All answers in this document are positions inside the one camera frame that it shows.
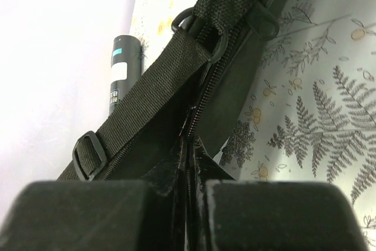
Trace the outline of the black Crossway racket cover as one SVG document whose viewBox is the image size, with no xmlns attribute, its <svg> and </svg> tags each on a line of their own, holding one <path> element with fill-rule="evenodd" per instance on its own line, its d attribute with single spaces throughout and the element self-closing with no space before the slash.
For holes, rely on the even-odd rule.
<svg viewBox="0 0 376 251">
<path fill-rule="evenodd" d="M 166 179 L 184 172 L 191 137 L 212 92 L 246 38 L 278 26 L 268 6 L 285 0 L 197 0 L 103 125 L 76 142 L 60 180 Z"/>
</svg>

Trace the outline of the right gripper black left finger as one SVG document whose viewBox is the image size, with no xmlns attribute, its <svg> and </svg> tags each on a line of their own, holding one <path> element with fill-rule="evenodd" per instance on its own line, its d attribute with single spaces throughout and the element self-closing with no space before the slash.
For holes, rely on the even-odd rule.
<svg viewBox="0 0 376 251">
<path fill-rule="evenodd" d="M 2 250 L 184 250 L 185 142 L 138 180 L 34 182 L 1 226 Z"/>
</svg>

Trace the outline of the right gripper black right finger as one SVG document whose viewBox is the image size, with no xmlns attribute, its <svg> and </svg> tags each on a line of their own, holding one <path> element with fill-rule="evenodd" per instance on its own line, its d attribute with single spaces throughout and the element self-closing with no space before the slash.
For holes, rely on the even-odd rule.
<svg viewBox="0 0 376 251">
<path fill-rule="evenodd" d="M 320 182 L 236 181 L 190 148 L 191 250 L 366 250 L 342 191 Z"/>
</svg>

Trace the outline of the black Boka shuttlecock tube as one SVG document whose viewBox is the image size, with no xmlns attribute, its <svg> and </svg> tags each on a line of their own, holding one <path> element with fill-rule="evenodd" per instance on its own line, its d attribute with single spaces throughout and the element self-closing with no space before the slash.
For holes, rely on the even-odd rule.
<svg viewBox="0 0 376 251">
<path fill-rule="evenodd" d="M 119 35 L 113 41 L 111 58 L 109 114 L 127 95 L 142 74 L 142 47 L 131 35 Z"/>
</svg>

